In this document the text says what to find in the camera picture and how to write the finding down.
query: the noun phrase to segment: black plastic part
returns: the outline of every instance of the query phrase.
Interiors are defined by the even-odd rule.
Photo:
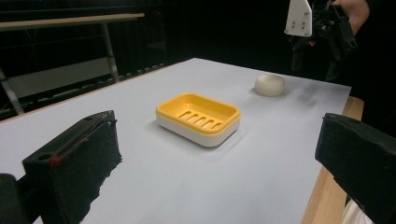
[[[396,223],[395,138],[356,119],[327,113],[315,158],[374,223]]]
[[[46,224],[80,223],[120,162],[114,112],[80,120],[24,159],[26,175],[18,182],[1,180],[0,223],[33,223],[39,216]]]
[[[30,223],[13,175],[0,174],[0,223]]]

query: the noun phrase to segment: drainage slot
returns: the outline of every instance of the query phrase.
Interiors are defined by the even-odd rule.
[[[192,119],[195,119],[196,117],[198,117],[198,115],[197,115],[197,114],[194,114],[194,115],[192,115],[189,119],[187,119],[187,121],[190,121],[190,120],[192,120]]]
[[[201,117],[200,119],[196,120],[194,122],[194,124],[199,125],[202,121],[204,121],[206,118],[205,117]]]
[[[184,117],[188,116],[191,113],[191,111],[187,111],[183,113],[182,115],[178,116],[179,118],[183,119]]]
[[[212,129],[217,129],[220,126],[221,123],[217,123],[215,126],[213,126]]]
[[[202,127],[203,127],[203,128],[207,128],[207,127],[209,127],[212,123],[213,123],[213,119],[210,119],[210,120],[208,120],[207,123],[205,123]]]

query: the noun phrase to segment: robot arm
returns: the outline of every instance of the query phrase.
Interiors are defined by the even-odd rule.
[[[339,5],[332,5],[332,0],[325,4],[309,6],[307,0],[290,0],[289,14],[285,34],[290,35],[293,59],[291,69],[302,69],[304,48],[310,41],[325,39],[332,50],[326,80],[338,76],[341,61],[358,49],[349,17]]]

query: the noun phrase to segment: table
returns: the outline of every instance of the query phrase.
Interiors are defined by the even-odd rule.
[[[115,21],[135,21],[140,17],[144,17],[144,13],[135,13],[135,14],[125,13],[125,14],[114,14],[114,15],[87,16],[87,17],[36,20],[36,21],[6,21],[6,22],[0,22],[0,32],[100,23],[104,34],[109,71],[114,81],[119,82],[120,79],[118,76],[117,65],[114,58],[113,48],[111,46],[110,35],[108,32],[107,24],[109,22],[115,22]],[[6,91],[8,99],[12,103],[17,114],[24,113],[21,103],[18,100],[19,98],[18,94],[16,94],[16,92],[12,88],[12,85],[7,81],[7,76],[3,73],[1,67],[0,67],[0,81],[4,90]]]
[[[111,109],[122,163],[83,223],[299,223],[322,167],[322,117],[343,113],[351,88],[280,75],[284,94],[263,97],[253,87],[264,73],[191,59],[3,121],[0,172],[22,177],[22,159]],[[237,131],[206,148],[162,128],[155,107],[182,92],[238,106]]]

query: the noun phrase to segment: hand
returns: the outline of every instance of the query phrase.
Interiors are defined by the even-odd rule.
[[[366,0],[335,0],[333,5],[341,5],[349,16],[349,23],[355,35],[370,15],[370,8]]]

